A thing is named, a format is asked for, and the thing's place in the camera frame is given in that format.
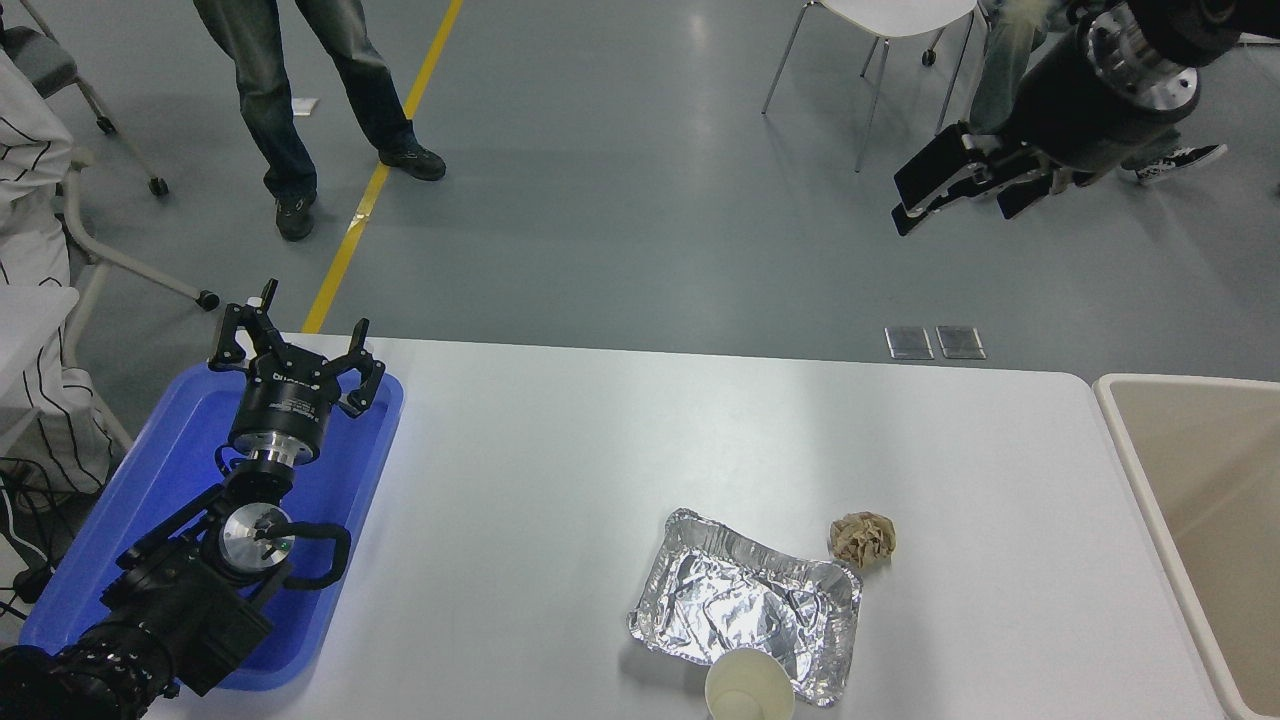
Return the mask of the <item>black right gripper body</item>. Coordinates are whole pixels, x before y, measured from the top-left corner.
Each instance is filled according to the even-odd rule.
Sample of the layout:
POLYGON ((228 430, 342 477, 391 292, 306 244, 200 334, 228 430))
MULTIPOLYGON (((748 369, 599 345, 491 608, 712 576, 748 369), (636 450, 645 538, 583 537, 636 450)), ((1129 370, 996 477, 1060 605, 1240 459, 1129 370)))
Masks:
POLYGON ((1098 173, 1179 120, 1179 65, 1137 26, 1080 24, 1027 74, 1007 120, 1020 182, 1057 169, 1098 173))

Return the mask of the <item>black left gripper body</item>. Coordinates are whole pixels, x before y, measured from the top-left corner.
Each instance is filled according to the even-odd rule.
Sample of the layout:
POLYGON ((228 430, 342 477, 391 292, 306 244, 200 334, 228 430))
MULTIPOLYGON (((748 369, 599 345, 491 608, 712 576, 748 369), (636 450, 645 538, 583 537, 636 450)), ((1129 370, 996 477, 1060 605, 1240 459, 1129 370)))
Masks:
POLYGON ((259 356, 246 369, 244 395, 228 433, 228 442, 247 454, 259 437, 288 436, 319 454, 339 386, 317 373, 323 356, 259 356))

